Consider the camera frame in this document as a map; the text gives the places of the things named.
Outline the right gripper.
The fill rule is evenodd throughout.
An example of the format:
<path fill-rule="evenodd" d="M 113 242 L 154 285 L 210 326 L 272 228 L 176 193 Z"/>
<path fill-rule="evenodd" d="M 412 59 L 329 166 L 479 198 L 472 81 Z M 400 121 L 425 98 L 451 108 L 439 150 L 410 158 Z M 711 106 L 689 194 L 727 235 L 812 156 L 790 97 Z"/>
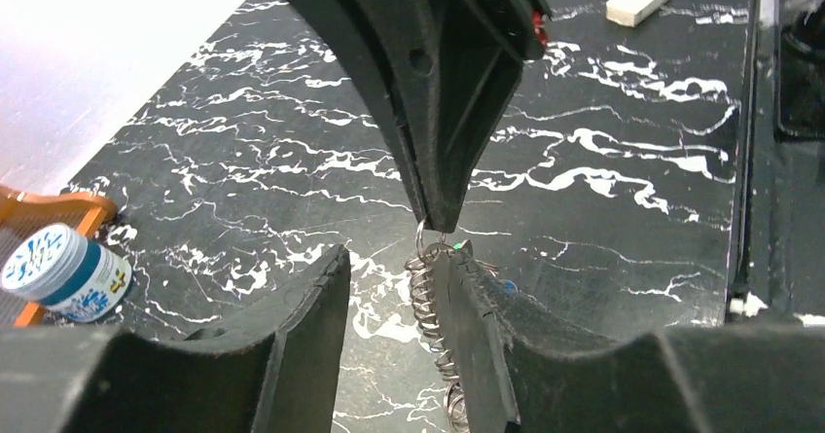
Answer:
<path fill-rule="evenodd" d="M 548 0 L 287 0 L 360 93 L 417 222 L 454 231 L 526 60 L 549 44 Z"/>

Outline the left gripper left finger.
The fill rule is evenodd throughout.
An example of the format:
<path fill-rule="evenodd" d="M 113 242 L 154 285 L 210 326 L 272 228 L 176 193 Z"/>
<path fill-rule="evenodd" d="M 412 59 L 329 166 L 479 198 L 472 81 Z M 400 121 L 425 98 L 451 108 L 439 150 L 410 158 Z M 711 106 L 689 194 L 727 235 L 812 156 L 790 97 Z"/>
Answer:
<path fill-rule="evenodd" d="M 182 341 L 119 326 L 1 333 L 5 432 L 327 432 L 351 265 L 336 245 Z"/>

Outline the red handled keyring with keys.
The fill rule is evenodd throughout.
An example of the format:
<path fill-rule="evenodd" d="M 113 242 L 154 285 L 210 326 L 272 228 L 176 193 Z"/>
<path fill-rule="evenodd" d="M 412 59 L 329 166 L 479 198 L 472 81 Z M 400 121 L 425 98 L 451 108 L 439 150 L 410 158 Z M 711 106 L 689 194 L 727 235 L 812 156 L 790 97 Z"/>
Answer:
<path fill-rule="evenodd" d="M 502 284 L 500 269 L 478 260 L 472 242 L 462 241 L 455 250 L 443 237 L 425 246 L 427 221 L 419 221 L 415 232 L 416 257 L 406 261 L 411 275 L 410 295 L 413 315 L 430 348 L 437 353 L 435 365 L 448 383 L 445 411 L 455 432 L 469 432 L 472 424 L 482 431 L 484 416 L 492 414 L 492 429 L 501 422 L 496 371 L 502 364 L 495 347 L 487 339 L 495 335 L 492 316 L 481 303 L 475 308 L 473 285 L 480 282 Z"/>

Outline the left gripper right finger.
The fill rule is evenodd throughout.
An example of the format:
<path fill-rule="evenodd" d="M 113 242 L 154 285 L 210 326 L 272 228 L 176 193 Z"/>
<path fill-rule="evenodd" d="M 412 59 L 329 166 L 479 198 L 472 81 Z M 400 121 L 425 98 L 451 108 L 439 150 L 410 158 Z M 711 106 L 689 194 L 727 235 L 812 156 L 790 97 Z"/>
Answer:
<path fill-rule="evenodd" d="M 435 309 L 474 432 L 820 432 L 824 332 L 671 326 L 616 342 L 430 248 Z"/>

